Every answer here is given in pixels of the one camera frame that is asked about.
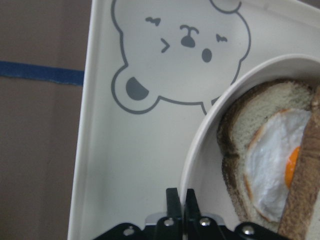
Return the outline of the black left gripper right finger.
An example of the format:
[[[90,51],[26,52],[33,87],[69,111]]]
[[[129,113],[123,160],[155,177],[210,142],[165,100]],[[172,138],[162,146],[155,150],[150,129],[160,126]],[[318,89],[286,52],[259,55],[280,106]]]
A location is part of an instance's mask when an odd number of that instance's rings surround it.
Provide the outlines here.
[[[184,204],[184,232],[188,240],[224,240],[218,222],[211,215],[202,215],[195,191],[189,188]]]

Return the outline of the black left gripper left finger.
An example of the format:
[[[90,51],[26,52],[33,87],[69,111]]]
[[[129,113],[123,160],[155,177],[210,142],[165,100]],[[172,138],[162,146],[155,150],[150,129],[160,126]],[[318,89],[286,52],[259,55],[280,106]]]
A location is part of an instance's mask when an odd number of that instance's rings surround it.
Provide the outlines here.
[[[166,189],[166,215],[161,217],[155,227],[155,240],[182,240],[183,217],[177,188]]]

